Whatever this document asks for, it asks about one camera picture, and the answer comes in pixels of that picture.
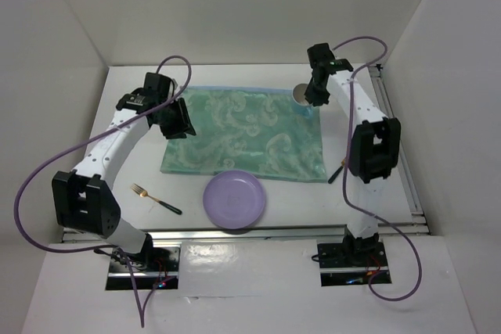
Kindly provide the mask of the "gold fork green handle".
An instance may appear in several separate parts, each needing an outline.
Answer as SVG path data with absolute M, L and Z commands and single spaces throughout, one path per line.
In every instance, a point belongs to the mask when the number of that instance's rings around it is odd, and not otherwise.
M 177 208 L 174 207 L 173 205 L 164 202 L 161 199 L 158 199 L 157 197 L 151 196 L 143 187 L 140 185 L 137 185 L 136 183 L 133 183 L 131 185 L 131 190 L 138 196 L 143 197 L 143 198 L 148 198 L 154 201 L 155 203 L 161 205 L 163 208 L 170 210 L 171 212 L 177 214 L 177 215 L 182 215 L 183 212 Z

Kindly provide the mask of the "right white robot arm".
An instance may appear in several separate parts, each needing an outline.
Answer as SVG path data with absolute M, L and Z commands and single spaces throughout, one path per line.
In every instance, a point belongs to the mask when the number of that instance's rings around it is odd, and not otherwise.
M 339 72 L 353 71 L 346 59 L 316 60 L 310 67 L 307 102 L 326 105 L 333 95 L 348 116 L 342 194 L 352 215 L 341 243 L 341 255 L 348 264 L 361 266 L 377 251 L 380 201 L 384 184 L 398 162 L 401 124 L 384 114 L 354 77 L 335 78 Z

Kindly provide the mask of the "teal patterned satin cloth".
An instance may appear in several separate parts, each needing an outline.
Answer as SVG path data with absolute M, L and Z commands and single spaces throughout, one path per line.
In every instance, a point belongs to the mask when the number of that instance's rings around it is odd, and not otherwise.
M 196 134 L 168 141 L 161 173 L 327 180 L 319 110 L 300 113 L 289 91 L 193 87 L 183 99 Z

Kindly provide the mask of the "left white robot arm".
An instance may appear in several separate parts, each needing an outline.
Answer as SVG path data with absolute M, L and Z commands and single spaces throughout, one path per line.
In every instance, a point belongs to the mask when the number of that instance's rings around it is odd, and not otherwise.
M 138 271 L 151 267 L 160 251 L 153 246 L 150 234 L 122 218 L 113 194 L 116 177 L 130 152 L 153 125 L 158 125 L 168 140 L 196 134 L 183 98 L 131 121 L 158 103 L 154 96 L 125 95 L 109 126 L 113 133 L 100 139 L 72 171 L 59 171 L 52 179 L 58 224 L 90 233 L 122 249 L 127 262 Z

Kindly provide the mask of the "lilac plastic plate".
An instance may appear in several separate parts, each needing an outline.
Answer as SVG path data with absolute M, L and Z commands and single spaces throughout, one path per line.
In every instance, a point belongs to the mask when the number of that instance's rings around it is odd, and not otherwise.
M 228 230 L 251 226 L 265 211 L 267 198 L 261 182 L 246 171 L 231 170 L 215 175 L 203 193 L 209 220 Z

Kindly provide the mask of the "light blue mug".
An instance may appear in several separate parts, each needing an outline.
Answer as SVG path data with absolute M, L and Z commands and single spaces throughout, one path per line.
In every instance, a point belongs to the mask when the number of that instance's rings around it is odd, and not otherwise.
M 298 84 L 294 87 L 291 96 L 292 108 L 296 114 L 311 118 L 313 115 L 313 108 L 305 96 L 307 87 L 308 85 L 305 83 Z

